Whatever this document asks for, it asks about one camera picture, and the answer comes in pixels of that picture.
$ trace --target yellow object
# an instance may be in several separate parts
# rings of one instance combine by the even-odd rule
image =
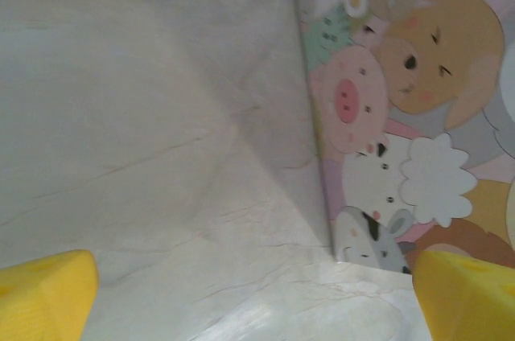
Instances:
[[[515,339],[515,269],[424,251],[413,283],[434,341]]]
[[[97,288],[87,250],[0,270],[0,341],[78,341]]]

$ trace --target cartoon eye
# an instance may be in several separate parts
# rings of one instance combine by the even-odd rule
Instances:
[[[363,27],[363,32],[364,32],[364,33],[374,33],[374,34],[376,33],[376,32],[373,30],[373,28],[372,28],[372,27],[370,27],[370,26],[364,26],[364,27]]]
[[[440,28],[436,27],[436,31],[434,34],[431,34],[431,38],[433,39],[433,42],[438,45],[440,42]]]
[[[408,70],[416,69],[417,67],[417,59],[414,57],[414,55],[410,55],[406,61],[404,61],[404,67]]]
[[[439,66],[439,73],[440,73],[440,77],[443,77],[445,76],[445,73],[447,73],[449,76],[452,76],[452,73],[449,71],[449,69],[447,69],[445,66],[443,65],[440,65]]]
[[[411,92],[413,92],[413,89],[415,89],[415,85],[410,84],[410,86],[408,86],[407,88],[399,89],[399,92],[410,94]]]

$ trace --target cartoon pig face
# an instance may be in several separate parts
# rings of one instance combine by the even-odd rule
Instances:
[[[388,146],[370,143],[355,154],[346,154],[342,170],[346,204],[358,207],[385,226],[398,211],[414,211],[414,206],[404,203],[399,195],[406,180],[401,164],[408,159],[411,140],[387,136]]]
[[[332,57],[320,101],[326,136],[342,154],[357,152],[370,140],[385,142],[381,133],[388,106],[385,77],[368,49],[351,46]]]

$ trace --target animal ear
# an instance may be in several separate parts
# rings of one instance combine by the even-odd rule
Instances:
[[[499,55],[487,55],[472,65],[467,87],[458,95],[447,114],[445,129],[462,125],[486,106],[496,88],[500,65]]]
[[[414,251],[417,248],[417,245],[412,242],[400,242],[398,245],[403,255],[406,255],[407,253]]]
[[[413,215],[408,210],[397,210],[388,222],[388,231],[398,238],[408,232],[411,226],[413,226],[414,221]]]
[[[388,144],[389,144],[389,142],[388,142],[388,138],[385,136],[385,134],[379,134],[379,135],[377,136],[377,141],[376,141],[376,143],[377,143],[378,145],[380,145],[380,144],[381,144],[381,145],[383,146],[383,148],[384,148],[384,152],[386,152],[386,151],[388,150]]]

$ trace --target cartoon cow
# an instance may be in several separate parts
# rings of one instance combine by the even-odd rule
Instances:
[[[359,208],[346,207],[333,227],[336,259],[411,274],[395,238],[407,232],[413,221],[408,211],[401,210],[383,226]]]

